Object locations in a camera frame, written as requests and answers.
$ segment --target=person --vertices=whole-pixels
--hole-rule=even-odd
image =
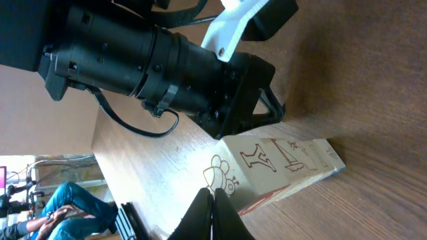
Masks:
[[[70,211],[76,211],[75,207],[90,215],[85,218],[65,219]],[[99,200],[79,185],[72,182],[63,183],[56,189],[38,219],[2,229],[0,240],[19,239],[31,232],[34,232],[31,240],[84,239],[92,233],[102,233],[106,229],[115,233],[117,212],[117,206],[110,206]]]

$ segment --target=beige wall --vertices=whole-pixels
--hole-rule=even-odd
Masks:
[[[98,109],[87,91],[54,102],[37,73],[0,65],[0,155],[91,153]]]

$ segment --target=cartoon drawing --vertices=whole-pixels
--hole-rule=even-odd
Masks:
[[[336,154],[336,152],[331,147],[329,147],[328,150],[326,150],[326,153],[329,156],[331,156],[331,157],[333,157],[335,159],[338,159],[338,154]]]
[[[304,167],[307,167],[310,171],[316,171],[318,169],[316,163],[314,163],[313,159],[310,157],[310,155],[308,155],[308,152],[306,151],[306,149],[304,149],[301,145],[299,145],[299,144],[297,144],[295,142],[289,142],[288,141],[289,146],[293,150],[301,148],[301,152],[304,153],[306,156],[308,156],[311,159],[311,161],[306,161],[305,163],[300,163],[294,156],[292,156],[292,154],[290,154],[282,146],[280,146],[277,143],[276,139],[272,139],[272,142],[278,148],[278,150],[280,151],[280,153],[285,157],[286,161],[289,163],[289,165],[285,166],[285,167],[287,169],[289,169],[290,171],[298,171],[298,170],[300,170],[300,169],[302,169]]]
[[[322,157],[320,156],[320,154],[318,153],[316,146],[314,145],[310,145],[310,148],[313,150],[313,152],[318,156],[319,160],[322,162],[322,165],[324,167],[327,167],[328,164],[325,162],[325,160],[322,159]]]
[[[230,166],[227,161],[221,160],[219,155],[214,155],[211,159],[211,167],[203,171],[207,187],[212,191],[217,188],[222,188],[228,195],[232,195],[236,190],[235,184],[239,185],[236,177],[227,178]]]
[[[259,144],[255,144],[255,151],[253,154],[247,154],[244,152],[240,152],[240,155],[245,160],[246,164],[249,168],[252,168],[254,164],[259,163],[266,167],[269,167],[274,173],[277,171],[273,166],[273,163],[267,158],[266,153],[260,147]]]
[[[244,207],[242,210],[239,211],[239,215],[243,216],[246,213],[250,213],[253,210],[257,209],[258,207],[262,206],[264,203],[267,203],[269,200],[271,200],[273,197],[279,195],[283,190],[285,190],[289,185],[286,185],[284,187],[281,187],[279,189],[270,191],[268,193],[264,193],[263,195],[259,196],[255,201],[248,204],[246,207]]]

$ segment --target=wooden table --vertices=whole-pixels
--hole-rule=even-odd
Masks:
[[[287,106],[282,123],[245,134],[328,138],[347,169],[248,214],[247,228],[257,239],[427,238],[425,2],[298,3],[272,39],[239,44],[276,66],[273,92]],[[218,9],[208,1],[202,14]],[[176,31],[200,44],[206,28]],[[174,121],[152,118],[135,99],[107,98],[138,127],[162,131]],[[177,227],[200,186],[195,156],[216,143],[180,117],[170,136],[147,139],[99,113],[93,137],[115,200],[131,201],[154,239]]]

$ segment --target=blue jeans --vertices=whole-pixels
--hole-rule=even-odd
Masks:
[[[63,183],[56,189],[39,217],[45,217],[48,212],[71,204],[95,218],[66,219],[51,232],[49,240],[84,239],[92,233],[104,232],[110,225],[114,226],[117,207],[111,207],[72,182]],[[35,239],[38,234],[38,231],[34,232],[31,239]]]

